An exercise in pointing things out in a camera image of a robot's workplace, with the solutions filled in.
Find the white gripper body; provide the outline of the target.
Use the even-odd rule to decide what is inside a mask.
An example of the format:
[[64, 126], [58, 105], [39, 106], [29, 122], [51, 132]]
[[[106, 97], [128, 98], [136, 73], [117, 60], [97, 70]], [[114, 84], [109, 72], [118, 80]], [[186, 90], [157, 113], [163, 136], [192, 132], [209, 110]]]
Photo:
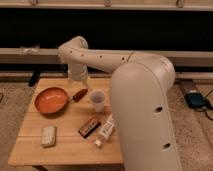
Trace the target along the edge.
[[88, 78], [87, 66], [82, 64], [69, 64], [68, 76], [74, 81], [85, 81]]

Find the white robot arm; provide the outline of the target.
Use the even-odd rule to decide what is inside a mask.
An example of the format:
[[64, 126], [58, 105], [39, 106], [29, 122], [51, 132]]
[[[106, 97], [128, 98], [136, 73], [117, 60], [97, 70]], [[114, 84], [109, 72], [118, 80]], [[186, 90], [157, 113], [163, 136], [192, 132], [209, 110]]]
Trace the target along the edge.
[[62, 44], [58, 53], [75, 81], [85, 80], [89, 67], [111, 74], [110, 105], [126, 171], [182, 171], [167, 103], [175, 81], [169, 59], [90, 49], [81, 36]]

